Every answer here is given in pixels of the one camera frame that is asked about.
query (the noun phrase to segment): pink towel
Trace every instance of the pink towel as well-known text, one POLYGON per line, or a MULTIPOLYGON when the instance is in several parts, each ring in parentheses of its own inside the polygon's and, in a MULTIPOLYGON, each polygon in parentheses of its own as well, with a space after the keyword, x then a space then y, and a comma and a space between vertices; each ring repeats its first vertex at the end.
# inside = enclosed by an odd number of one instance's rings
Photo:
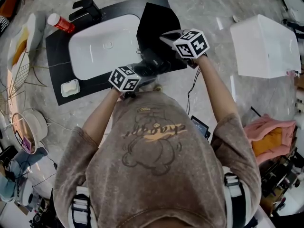
POLYGON ((277 127, 282 128, 282 144, 268 150, 256 157, 258 164, 263 163, 266 160, 272 159, 280 155, 286 155, 290 151, 290 145, 292 142, 292 136, 295 129, 295 121, 278 121, 270 118, 267 114, 261 116, 257 120, 253 121, 250 125, 244 127, 244 131, 250 141, 258 141, 264 138, 266 134, 271 132, 277 127))

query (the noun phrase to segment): marble floor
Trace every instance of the marble floor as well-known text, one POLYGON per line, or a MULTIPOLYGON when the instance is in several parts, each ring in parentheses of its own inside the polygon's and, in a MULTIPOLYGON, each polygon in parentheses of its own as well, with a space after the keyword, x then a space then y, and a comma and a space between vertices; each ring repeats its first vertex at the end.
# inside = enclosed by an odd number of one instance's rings
MULTIPOLYGON (((13 22, 0 37, 0 77, 5 85, 7 85, 6 60, 10 38, 18 32, 29 14, 37 10, 43 10, 47 15, 56 12, 68 18, 68 15, 73 12, 72 5, 75 1, 78 0, 25 1, 13 22)), ((94 1, 98 7, 102 8, 124 0, 94 1)), ((234 78, 235 101, 238 105, 243 124, 247 124, 256 117, 250 111, 251 106, 256 108, 261 114, 267 113, 278 120, 293 118, 295 113, 294 79, 289 76, 274 79, 239 76, 234 46, 229 31, 229 27, 233 24, 233 15, 240 19, 246 19, 256 14, 262 14, 280 22, 283 12, 280 2, 276 0, 169 0, 169 3, 180 19, 183 29, 196 28, 205 32, 211 46, 208 56, 229 89, 231 89, 231 77, 234 78)), ((41 44, 42 48, 45 47, 45 37, 55 30, 56 28, 46 26, 41 44)), ((33 64, 48 67, 45 49, 41 49, 37 53, 33 64)), ((22 93, 16 97, 16 103, 11 106, 12 111, 20 112, 25 108, 33 107, 42 112, 45 117, 69 129, 75 126, 82 126, 86 118, 108 92, 108 90, 104 90, 58 106, 48 70, 36 69, 36 73, 38 78, 48 87, 24 85, 20 91, 25 90, 26 95, 22 93)), ((195 70, 188 68, 163 74, 159 76, 158 83, 163 85, 163 90, 168 96, 177 100, 186 109, 187 92, 192 87, 195 73, 195 70)), ((37 83, 32 71, 27 81, 37 83)), ((201 76, 198 78, 195 88, 190 95, 190 102, 190 115, 196 116, 210 126, 212 132, 216 126, 216 121, 201 76)), ((60 161, 70 134, 69 130, 64 130, 54 123, 48 128, 48 136, 44 139, 44 143, 50 152, 49 157, 57 163, 60 161)), ((5 136, 8 143, 14 143, 14 137, 10 128, 5 132, 5 136)), ((33 166, 31 171, 32 173, 29 174, 29 177, 34 185, 55 173, 52 161, 46 158, 33 166)), ((45 197, 49 196, 53 181, 54 176, 35 187, 36 191, 45 197)))

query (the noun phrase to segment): red bottle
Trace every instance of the red bottle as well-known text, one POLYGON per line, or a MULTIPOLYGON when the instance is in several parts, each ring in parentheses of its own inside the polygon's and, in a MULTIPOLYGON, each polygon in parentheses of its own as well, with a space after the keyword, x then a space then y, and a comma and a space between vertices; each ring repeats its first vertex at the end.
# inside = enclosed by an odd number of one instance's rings
POLYGON ((47 22, 49 25, 52 25, 58 29, 61 29, 63 31, 66 31, 67 33, 72 33, 75 30, 75 25, 71 22, 67 21, 60 15, 56 13, 52 13, 48 19, 47 22))

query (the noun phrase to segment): black faucet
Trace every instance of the black faucet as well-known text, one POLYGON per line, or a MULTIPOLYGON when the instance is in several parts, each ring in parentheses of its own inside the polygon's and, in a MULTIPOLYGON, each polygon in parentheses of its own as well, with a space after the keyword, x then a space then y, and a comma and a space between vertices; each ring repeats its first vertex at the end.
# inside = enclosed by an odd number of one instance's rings
POLYGON ((77 10, 76 12, 69 15, 68 19, 70 21, 73 21, 81 16, 84 16, 87 13, 89 13, 92 16, 92 19, 94 21, 102 19, 103 14, 100 11, 100 9, 96 6, 93 0, 80 0, 74 2, 73 9, 77 9, 81 7, 82 9, 77 10))

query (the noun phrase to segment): black countertop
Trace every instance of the black countertop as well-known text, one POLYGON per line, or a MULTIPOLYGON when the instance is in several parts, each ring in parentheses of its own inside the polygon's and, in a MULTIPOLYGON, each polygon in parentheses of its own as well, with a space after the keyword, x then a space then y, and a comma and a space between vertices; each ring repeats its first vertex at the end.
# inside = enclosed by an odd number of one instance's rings
MULTIPOLYGON (((147 2, 167 8, 170 7, 168 0, 124 1, 103 8, 103 19, 101 22, 125 14, 134 14, 139 19, 141 19, 147 2)), ((100 21, 92 21, 91 16, 87 14, 73 21, 73 24, 76 28, 73 34, 68 34, 64 31, 57 30, 46 38, 48 67, 58 105, 65 104, 83 96, 111 87, 111 84, 108 82, 111 73, 107 73, 88 80, 78 80, 80 86, 80 92, 78 94, 71 95, 69 97, 63 97, 61 95, 61 84, 71 81, 73 79, 77 79, 73 73, 68 50, 68 43, 71 37, 75 33, 97 23, 100 23, 100 21)))

